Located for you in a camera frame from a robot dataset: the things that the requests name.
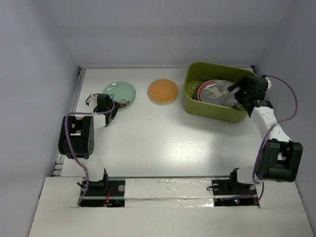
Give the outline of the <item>mint green flower plate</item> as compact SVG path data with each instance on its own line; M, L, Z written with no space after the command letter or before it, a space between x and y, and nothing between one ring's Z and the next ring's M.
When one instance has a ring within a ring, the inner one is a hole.
M136 90L134 86L123 81L109 84L103 90L103 94L112 95L114 101L119 103L120 110L130 106L136 98Z

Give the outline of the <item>grey deer plate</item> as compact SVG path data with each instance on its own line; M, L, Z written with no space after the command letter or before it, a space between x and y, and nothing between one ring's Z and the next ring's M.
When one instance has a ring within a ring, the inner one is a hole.
M227 90L232 84L232 82L227 80L217 80L217 82L207 85L200 93L200 101L233 108L235 97Z

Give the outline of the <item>red and teal plate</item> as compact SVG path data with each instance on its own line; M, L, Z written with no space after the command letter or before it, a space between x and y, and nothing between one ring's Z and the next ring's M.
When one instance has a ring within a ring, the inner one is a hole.
M204 82L197 90L197 100L200 101L200 93L201 91L209 84L213 83L213 82L217 82L217 80L209 80L209 81L206 81Z

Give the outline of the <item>dark teal blossom plate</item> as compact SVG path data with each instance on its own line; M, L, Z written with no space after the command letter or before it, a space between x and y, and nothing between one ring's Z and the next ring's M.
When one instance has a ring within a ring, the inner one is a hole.
M199 86L194 90L194 96L193 96L193 99L197 101L198 101L198 89L199 89Z

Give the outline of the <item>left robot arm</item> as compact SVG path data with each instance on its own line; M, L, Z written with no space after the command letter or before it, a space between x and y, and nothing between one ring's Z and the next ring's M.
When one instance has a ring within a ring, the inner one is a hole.
M105 195L109 192L110 183L106 170L101 172L101 177L92 180L89 176L88 167L81 159L88 160L94 152L94 131L107 127L115 118L119 103L111 94L90 94L85 104L89 105L92 98L96 98L96 106L90 113L72 112L63 118L58 142L59 153L68 159L73 159L83 170L85 181L80 184L83 195L97 193Z

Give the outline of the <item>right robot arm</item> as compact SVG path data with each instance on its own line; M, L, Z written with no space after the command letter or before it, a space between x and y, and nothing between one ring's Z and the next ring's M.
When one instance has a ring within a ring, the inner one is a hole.
M264 181L293 182L297 177L303 146L292 141L281 127L282 123L292 120L297 113L281 120L275 117L272 103L265 99L272 85L269 79L266 75L242 76L228 88L262 136L254 165L236 168L231 172L234 178L227 181L227 187L234 194L240 193L245 185L263 185Z

